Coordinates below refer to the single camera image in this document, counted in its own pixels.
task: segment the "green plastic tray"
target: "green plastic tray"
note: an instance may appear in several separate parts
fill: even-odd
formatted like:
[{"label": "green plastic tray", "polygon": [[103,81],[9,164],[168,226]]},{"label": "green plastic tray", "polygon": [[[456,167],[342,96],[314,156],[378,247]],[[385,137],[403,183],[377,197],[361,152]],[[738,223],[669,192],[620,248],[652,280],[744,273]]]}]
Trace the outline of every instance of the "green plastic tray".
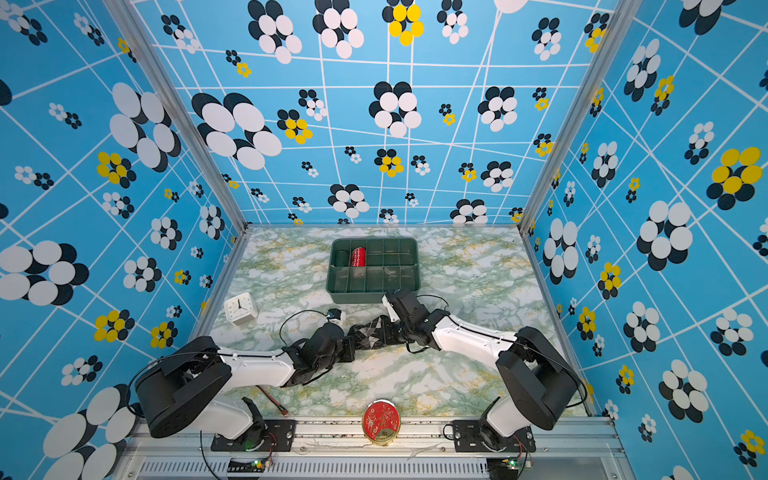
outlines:
[{"label": "green plastic tray", "polygon": [[[349,266],[357,247],[366,249],[366,266]],[[418,292],[419,248],[405,237],[345,238],[334,240],[326,290],[334,303],[380,303],[387,290]]]}]

